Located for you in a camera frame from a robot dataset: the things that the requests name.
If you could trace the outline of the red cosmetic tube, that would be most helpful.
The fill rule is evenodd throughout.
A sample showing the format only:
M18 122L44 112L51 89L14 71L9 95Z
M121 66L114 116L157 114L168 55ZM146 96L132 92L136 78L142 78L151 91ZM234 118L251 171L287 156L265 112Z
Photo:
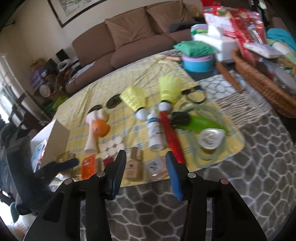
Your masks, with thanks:
M108 164L113 163L113 162L114 162L114 157L113 156L107 156L103 160L103 165L104 165L104 167L106 167Z

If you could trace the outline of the clear perfume bottle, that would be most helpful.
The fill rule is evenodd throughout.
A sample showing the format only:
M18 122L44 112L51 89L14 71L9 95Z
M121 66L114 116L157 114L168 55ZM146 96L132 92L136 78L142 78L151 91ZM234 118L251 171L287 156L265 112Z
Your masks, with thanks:
M168 176L163 157L156 156L154 159L144 162L144 168L149 181L159 181Z

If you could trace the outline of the orange packet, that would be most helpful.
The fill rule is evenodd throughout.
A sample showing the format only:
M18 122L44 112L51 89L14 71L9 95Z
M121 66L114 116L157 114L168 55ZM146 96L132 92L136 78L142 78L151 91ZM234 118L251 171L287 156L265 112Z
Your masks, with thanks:
M96 172L96 159L95 155L86 157L81 165L81 179L89 179Z

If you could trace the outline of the clear coiled tubing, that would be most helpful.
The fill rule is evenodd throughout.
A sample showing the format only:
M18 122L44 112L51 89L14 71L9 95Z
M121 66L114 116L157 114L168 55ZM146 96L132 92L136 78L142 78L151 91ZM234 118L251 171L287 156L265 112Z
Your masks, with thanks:
M181 112L191 118L186 137L193 153L193 161L200 168L215 164L219 155L225 151L226 136L229 130L220 111L210 104L193 104L188 101L181 104Z

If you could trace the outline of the orange ball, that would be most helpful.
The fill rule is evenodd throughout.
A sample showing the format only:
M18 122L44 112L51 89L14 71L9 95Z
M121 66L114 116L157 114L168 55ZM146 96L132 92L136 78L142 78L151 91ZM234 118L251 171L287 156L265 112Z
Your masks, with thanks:
M105 137L110 131L110 126L104 120L95 120L92 123L92 132L99 136Z

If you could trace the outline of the black round lid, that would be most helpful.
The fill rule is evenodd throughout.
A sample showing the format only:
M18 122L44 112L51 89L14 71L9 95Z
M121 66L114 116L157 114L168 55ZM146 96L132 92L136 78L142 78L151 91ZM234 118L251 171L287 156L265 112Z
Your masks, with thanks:
M174 126L186 126L190 122L190 115L186 112L174 111L171 113L171 124Z

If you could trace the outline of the black round coaster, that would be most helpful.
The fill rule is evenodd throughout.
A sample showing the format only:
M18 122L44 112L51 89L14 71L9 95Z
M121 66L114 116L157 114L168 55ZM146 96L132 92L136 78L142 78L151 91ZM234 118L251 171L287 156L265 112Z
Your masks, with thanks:
M93 111L100 110L100 109L102 109L102 105L101 105L101 104L97 104L97 105L93 106L93 107L88 111L87 114L89 114L89 113L91 113L91 112L93 112Z
M111 97L108 102L106 103L106 107L108 109L113 109L116 106L118 106L120 103L122 102L122 100L120 99L120 95L115 95L113 97Z

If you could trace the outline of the yellow checkered tablecloth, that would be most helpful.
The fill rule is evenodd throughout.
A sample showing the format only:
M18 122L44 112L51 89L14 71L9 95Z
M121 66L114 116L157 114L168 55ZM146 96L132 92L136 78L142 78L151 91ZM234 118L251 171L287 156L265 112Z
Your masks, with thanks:
M80 160L75 179L94 173L96 157L125 150L123 187L167 179L168 151L194 172L236 155L245 145L217 102L161 54L88 85L61 104L54 119L69 130L67 150Z

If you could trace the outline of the left yellow shuttlecock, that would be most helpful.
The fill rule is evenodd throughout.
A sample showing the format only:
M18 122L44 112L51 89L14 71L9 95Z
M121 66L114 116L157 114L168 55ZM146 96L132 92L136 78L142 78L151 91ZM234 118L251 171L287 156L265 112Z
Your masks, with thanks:
M131 86L120 94L120 99L135 113L138 120L146 121L148 111L145 94L141 87Z

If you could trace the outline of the yellow shuttlecock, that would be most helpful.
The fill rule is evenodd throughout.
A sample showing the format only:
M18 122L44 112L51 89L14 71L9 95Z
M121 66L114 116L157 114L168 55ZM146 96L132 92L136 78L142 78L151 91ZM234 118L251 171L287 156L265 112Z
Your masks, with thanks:
M161 101L159 111L171 113L174 105L180 99L182 91L181 79L171 75L165 75L159 78L159 93Z
M135 113L138 120L146 121L148 111L145 94L141 87L131 86L120 94L120 99Z

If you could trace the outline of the right yellow shuttlecock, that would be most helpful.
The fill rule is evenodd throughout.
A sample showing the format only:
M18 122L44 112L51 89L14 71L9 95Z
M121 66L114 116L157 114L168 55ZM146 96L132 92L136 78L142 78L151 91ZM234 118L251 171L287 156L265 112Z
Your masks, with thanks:
M181 79L171 75L165 75L159 78L159 93L161 101L159 111L171 113L174 105L180 99L182 91Z

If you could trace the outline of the blue round container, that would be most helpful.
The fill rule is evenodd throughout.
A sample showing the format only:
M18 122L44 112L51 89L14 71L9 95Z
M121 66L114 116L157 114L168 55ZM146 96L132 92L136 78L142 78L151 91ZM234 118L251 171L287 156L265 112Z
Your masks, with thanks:
M189 72L204 73L212 70L215 66L215 55L201 57L189 57L182 54L183 67Z

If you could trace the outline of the wooden stick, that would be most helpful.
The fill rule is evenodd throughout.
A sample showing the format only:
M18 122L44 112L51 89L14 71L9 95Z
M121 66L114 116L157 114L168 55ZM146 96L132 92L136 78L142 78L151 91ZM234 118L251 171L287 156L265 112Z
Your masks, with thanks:
M225 68L220 62L216 62L216 69L219 71L220 74L223 75L223 77L234 87L234 89L242 93L243 89L240 87L238 82L235 80L235 78L229 73L228 69Z

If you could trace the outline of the brown sofa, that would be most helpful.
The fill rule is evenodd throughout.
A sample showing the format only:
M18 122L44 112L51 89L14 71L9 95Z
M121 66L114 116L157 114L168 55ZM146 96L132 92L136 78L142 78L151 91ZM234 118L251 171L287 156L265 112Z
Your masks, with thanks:
M130 63L191 39L192 14L182 1L133 9L95 25L73 42L81 69L66 84L70 94Z

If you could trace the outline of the framed wall picture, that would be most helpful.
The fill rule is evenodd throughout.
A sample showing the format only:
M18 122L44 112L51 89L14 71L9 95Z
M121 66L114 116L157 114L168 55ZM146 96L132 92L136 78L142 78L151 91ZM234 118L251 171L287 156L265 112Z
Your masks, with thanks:
M61 28L106 0L47 0Z

